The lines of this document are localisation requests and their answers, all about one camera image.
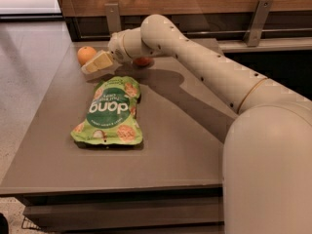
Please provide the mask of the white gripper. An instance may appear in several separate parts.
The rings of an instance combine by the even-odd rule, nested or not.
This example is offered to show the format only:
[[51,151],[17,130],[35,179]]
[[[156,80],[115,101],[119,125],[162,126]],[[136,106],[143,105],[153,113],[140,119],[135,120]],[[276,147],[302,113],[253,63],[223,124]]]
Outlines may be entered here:
[[108,42],[108,52],[99,51],[93,58],[92,63],[86,63],[81,67],[81,71],[86,74],[92,74],[101,71],[113,64],[112,58],[119,63],[124,62],[125,52],[123,50],[123,34],[121,32],[115,32],[111,35]]

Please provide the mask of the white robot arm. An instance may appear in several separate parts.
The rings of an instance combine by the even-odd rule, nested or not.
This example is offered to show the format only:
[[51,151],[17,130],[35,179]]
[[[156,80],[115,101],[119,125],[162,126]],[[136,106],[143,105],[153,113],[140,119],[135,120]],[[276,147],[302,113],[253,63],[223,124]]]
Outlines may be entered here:
[[115,32],[120,63],[170,56],[238,117],[223,147],[225,234],[312,234],[312,101],[186,38],[161,15]]

